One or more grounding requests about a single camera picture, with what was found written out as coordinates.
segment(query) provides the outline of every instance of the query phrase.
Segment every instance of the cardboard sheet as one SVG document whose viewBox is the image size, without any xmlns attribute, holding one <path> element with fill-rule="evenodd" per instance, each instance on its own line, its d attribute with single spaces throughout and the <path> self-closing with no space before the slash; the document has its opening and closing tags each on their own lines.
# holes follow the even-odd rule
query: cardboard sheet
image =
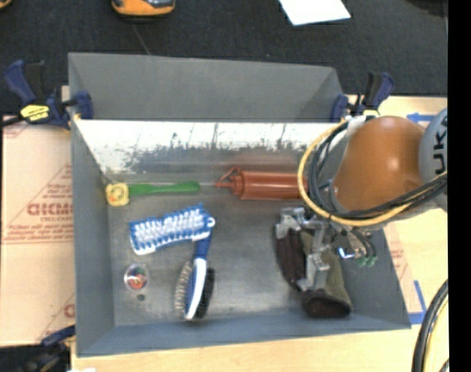
<svg viewBox="0 0 471 372">
<path fill-rule="evenodd" d="M 25 122 L 3 132 L 0 347 L 74 323 L 70 133 Z"/>
</svg>

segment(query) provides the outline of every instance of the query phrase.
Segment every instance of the blue clamp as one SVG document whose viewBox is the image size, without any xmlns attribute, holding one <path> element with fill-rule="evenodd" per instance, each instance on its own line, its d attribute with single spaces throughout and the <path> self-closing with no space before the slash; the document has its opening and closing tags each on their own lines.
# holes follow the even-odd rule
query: blue clamp
<svg viewBox="0 0 471 372">
<path fill-rule="evenodd" d="M 22 101 L 20 119 L 29 124 L 48 124 L 70 129 L 70 113 L 67 108 L 74 107 L 74 114 L 82 119 L 92 119 L 91 96 L 86 91 L 78 91 L 68 101 L 61 101 L 55 93 L 45 96 L 41 73 L 44 62 L 27 64 L 23 60 L 13 62 L 4 73 L 6 84 Z"/>
<path fill-rule="evenodd" d="M 354 104 L 349 103 L 347 95 L 340 94 L 334 101 L 330 113 L 331 122 L 339 122 L 344 117 L 362 115 L 365 110 L 376 110 L 394 90 L 394 79 L 386 72 L 368 73 L 368 82 L 363 100 L 357 96 Z"/>
</svg>

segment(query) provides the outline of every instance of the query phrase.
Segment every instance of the yellow cable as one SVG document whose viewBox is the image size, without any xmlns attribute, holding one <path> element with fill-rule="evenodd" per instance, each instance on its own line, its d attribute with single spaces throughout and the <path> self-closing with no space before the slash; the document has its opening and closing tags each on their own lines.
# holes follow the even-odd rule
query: yellow cable
<svg viewBox="0 0 471 372">
<path fill-rule="evenodd" d="M 327 212 L 324 209 L 318 207 L 309 197 L 308 193 L 306 192 L 306 188 L 304 187 L 304 181 L 303 181 L 303 175 L 304 175 L 304 167 L 308 161 L 308 158 L 310 157 L 311 153 L 313 150 L 315 150 L 315 147 L 320 144 L 325 138 L 327 138 L 331 133 L 337 130 L 342 124 L 344 123 L 344 120 L 342 120 L 339 124 L 336 126 L 333 126 L 326 131 L 324 131 L 317 139 L 315 139 L 310 146 L 306 149 L 306 151 L 303 154 L 303 157 L 301 158 L 301 161 L 299 163 L 299 168 L 297 169 L 297 186 L 299 187 L 299 193 L 301 194 L 301 197 L 303 198 L 304 202 L 317 214 L 320 216 L 323 216 L 326 219 L 330 219 L 333 222 L 341 223 L 343 225 L 348 225 L 348 226 L 355 226 L 355 227 L 364 227 L 364 226 L 374 226 L 378 225 L 380 223 L 383 223 L 387 221 L 388 219 L 393 218 L 395 215 L 398 215 L 402 211 L 404 211 L 406 208 L 408 208 L 411 203 L 403 204 L 400 205 L 396 208 L 392 208 L 391 210 L 383 213 L 382 215 L 378 215 L 374 218 L 369 218 L 369 219 L 363 219 L 363 220 L 353 220 L 353 219 L 344 219 L 340 218 L 337 215 L 333 215 L 331 212 Z"/>
</svg>

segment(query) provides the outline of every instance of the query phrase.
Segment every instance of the gray box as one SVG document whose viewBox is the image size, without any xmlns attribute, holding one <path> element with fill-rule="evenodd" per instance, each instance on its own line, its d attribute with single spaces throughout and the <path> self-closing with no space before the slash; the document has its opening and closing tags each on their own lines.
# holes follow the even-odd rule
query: gray box
<svg viewBox="0 0 471 372">
<path fill-rule="evenodd" d="M 293 203 L 241 201 L 212 186 L 234 165 L 295 171 L 303 150 L 298 136 L 282 143 L 282 138 L 266 142 L 271 136 L 265 135 L 258 144 L 260 134 L 248 129 L 277 126 L 306 133 L 315 126 L 319 133 L 341 93 L 333 69 L 86 53 L 70 54 L 69 68 L 70 93 L 89 91 L 96 117 L 72 126 L 78 356 L 410 327 L 382 232 L 373 237 L 379 255 L 374 267 L 343 263 L 354 312 L 344 319 L 309 319 L 273 252 L 273 226 L 280 209 Z M 207 133 L 211 142 L 187 143 L 180 128 L 188 123 L 216 129 L 233 124 L 234 136 L 247 136 L 248 143 L 229 146 L 221 133 L 215 140 Z M 175 142 L 171 136 L 146 139 L 169 126 L 179 127 Z M 125 207 L 105 200 L 111 181 L 183 180 L 199 181 L 201 191 L 141 196 Z M 217 220 L 208 255 L 216 281 L 208 314 L 189 323 L 176 316 L 173 296 L 192 245 L 137 256 L 129 245 L 128 222 L 199 202 Z M 134 263 L 149 271 L 139 297 L 123 280 Z"/>
</svg>

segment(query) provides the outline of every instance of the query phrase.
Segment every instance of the brush handle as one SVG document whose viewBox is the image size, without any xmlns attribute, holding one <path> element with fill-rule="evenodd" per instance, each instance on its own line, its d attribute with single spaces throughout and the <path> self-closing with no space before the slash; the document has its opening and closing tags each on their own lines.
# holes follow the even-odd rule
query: brush handle
<svg viewBox="0 0 471 372">
<path fill-rule="evenodd" d="M 177 184 L 154 185 L 147 183 L 129 184 L 129 195 L 151 195 L 162 193 L 196 193 L 201 186 L 196 181 L 187 181 Z"/>
</svg>

